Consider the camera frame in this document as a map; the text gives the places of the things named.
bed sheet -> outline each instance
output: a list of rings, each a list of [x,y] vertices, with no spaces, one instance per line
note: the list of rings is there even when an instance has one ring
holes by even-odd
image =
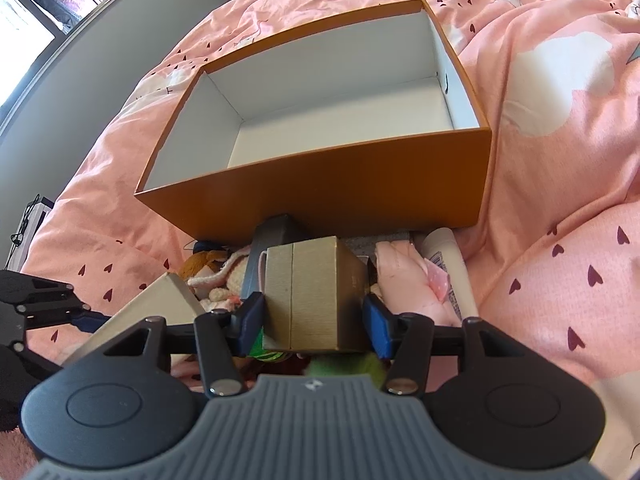
[[[196,68],[286,28],[391,1],[233,0],[213,11],[105,129],[24,272],[71,282],[114,314],[176,270],[190,238],[133,190]],[[593,463],[629,478],[640,468],[640,0],[427,1],[494,131],[480,221],[457,233],[479,311],[600,394],[607,427]],[[50,328],[29,343],[62,361],[83,337]]]

green object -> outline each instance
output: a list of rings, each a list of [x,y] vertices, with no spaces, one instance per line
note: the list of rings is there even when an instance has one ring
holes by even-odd
[[[314,356],[306,367],[305,375],[359,375],[369,374],[373,384],[381,388],[386,376],[386,367],[373,353],[324,354]]]
[[[259,361],[264,361],[267,363],[271,361],[277,361],[284,355],[284,353],[273,352],[271,350],[263,349],[262,334],[263,334],[263,331],[262,329],[260,329],[260,333],[258,334],[258,337],[255,339],[254,346],[251,348],[251,351],[249,352],[249,357],[254,357]]]

white tube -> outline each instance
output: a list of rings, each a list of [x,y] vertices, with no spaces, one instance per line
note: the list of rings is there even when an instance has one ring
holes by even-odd
[[[453,231],[443,227],[431,232],[420,244],[418,252],[446,270],[451,278],[449,301],[460,319],[478,316],[478,307],[466,272],[465,261]]]

barcode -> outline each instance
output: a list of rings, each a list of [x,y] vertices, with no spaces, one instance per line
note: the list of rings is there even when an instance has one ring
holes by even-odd
[[[444,259],[442,258],[442,252],[441,251],[437,251],[429,259],[431,260],[431,263],[436,264],[437,266],[439,266],[445,272],[449,272],[447,270],[447,266],[444,263]],[[458,316],[458,319],[462,320],[462,314],[460,314],[460,307],[458,306],[458,300],[456,299],[456,295],[453,292],[453,287],[452,286],[449,286],[449,294],[448,294],[448,296],[449,296],[449,302],[451,303],[451,306],[453,307],[453,310],[455,310],[455,312],[456,312],[456,316]]]

metal screw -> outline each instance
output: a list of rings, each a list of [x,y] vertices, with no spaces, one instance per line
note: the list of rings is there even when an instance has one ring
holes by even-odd
[[[218,379],[211,383],[209,390],[220,397],[233,396],[242,390],[242,384],[233,379]]]
[[[411,395],[418,391],[418,384],[407,377],[398,377],[386,384],[386,390],[394,395]]]

